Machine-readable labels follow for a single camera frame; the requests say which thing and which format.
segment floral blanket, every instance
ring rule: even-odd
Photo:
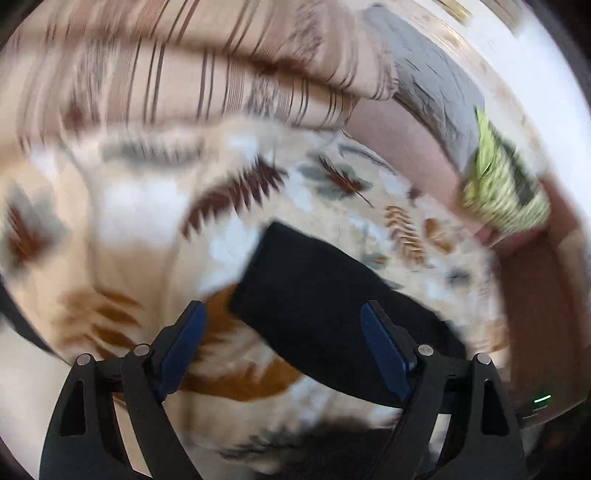
[[[273,219],[374,269],[508,370],[492,254],[342,132],[239,116],[89,134],[4,162],[0,193],[5,284],[66,361],[123,355],[206,302],[204,341],[165,407],[184,441],[226,459],[273,471],[320,425],[386,428],[400,415],[306,377],[230,314]]]

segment gray cloth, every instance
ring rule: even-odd
[[[464,172],[478,149],[475,110],[484,108],[482,93],[442,49],[385,7],[374,5],[364,16],[394,58],[400,81],[396,98],[432,130]]]

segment metal screw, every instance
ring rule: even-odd
[[[492,362],[492,358],[487,353],[479,353],[476,359],[483,365],[488,365]]]
[[[134,348],[134,353],[136,354],[136,356],[148,355],[149,352],[150,346],[147,343],[140,343],[139,345],[136,345]]]
[[[83,353],[82,355],[80,355],[76,359],[76,363],[80,366],[84,366],[84,365],[89,364],[91,360],[92,360],[92,357],[90,356],[89,353]]]
[[[433,350],[431,345],[424,343],[418,346],[418,353],[420,353],[422,356],[431,356],[435,353],[435,350]]]

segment black cloth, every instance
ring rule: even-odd
[[[278,222],[264,233],[230,309],[304,374],[354,397],[401,407],[361,331],[360,311],[368,300],[377,300],[417,343],[466,357],[435,313],[392,291],[341,250]]]

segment gray fabric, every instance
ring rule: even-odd
[[[482,93],[442,49],[397,15],[376,5],[364,16],[394,58],[400,81],[395,97],[425,122],[458,170],[465,171],[478,149],[475,110],[484,108]]]

